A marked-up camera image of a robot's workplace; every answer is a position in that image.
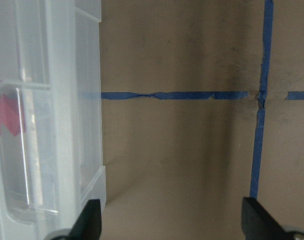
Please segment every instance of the bolt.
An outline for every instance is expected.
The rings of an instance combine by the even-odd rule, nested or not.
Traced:
[[[296,233],[294,235],[294,240],[304,240],[304,235],[302,235],[300,233]]]

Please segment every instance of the red object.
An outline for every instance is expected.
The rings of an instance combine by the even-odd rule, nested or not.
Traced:
[[[16,98],[9,98],[6,95],[0,96],[0,134],[1,125],[4,125],[16,136],[20,133],[20,119]]]

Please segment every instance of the short blue tape piece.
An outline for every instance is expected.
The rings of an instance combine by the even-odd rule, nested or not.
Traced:
[[[254,141],[254,153],[253,153],[251,189],[250,189],[250,197],[252,198],[257,198],[258,184],[260,178],[264,124],[265,124],[265,102],[267,97],[268,72],[270,68],[270,59],[271,59],[273,12],[274,12],[273,1],[265,0],[264,28],[263,28],[264,55],[263,55],[263,62],[261,65],[262,70],[261,70],[261,80],[260,80],[260,92],[258,96],[259,109],[257,111],[257,125],[255,130],[255,141]]]
[[[304,91],[289,91],[286,100],[304,100]]]
[[[132,98],[156,98],[160,100],[238,100],[248,96],[247,91],[173,91],[173,92],[155,92],[155,93],[134,93],[134,92],[102,92],[83,93],[86,98],[101,98],[108,100],[126,100]]]

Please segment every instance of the brown surface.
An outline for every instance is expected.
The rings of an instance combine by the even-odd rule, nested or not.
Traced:
[[[259,200],[304,228],[304,0],[275,0]],[[242,100],[104,100],[103,240],[243,239],[262,0],[103,0],[104,92],[250,91]]]

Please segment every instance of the torn tape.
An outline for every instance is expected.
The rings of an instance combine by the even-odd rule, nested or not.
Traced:
[[[264,124],[265,124],[265,101],[267,97],[268,72],[270,68],[270,59],[271,59],[273,12],[274,12],[273,1],[265,0],[264,27],[263,27],[264,55],[263,55],[263,62],[261,65],[262,70],[261,70],[261,80],[260,80],[260,92],[258,96],[259,109],[257,111],[257,125],[256,125],[255,140],[254,140],[251,189],[250,189],[250,197],[252,198],[257,198],[258,184],[260,178]]]
[[[304,100],[304,91],[289,91],[286,100]]]
[[[156,98],[160,100],[238,100],[248,96],[247,91],[173,91],[173,92],[155,92],[155,93],[134,93],[134,92],[102,92],[83,93],[83,97],[88,99],[108,99],[108,100],[126,100],[131,98]]]

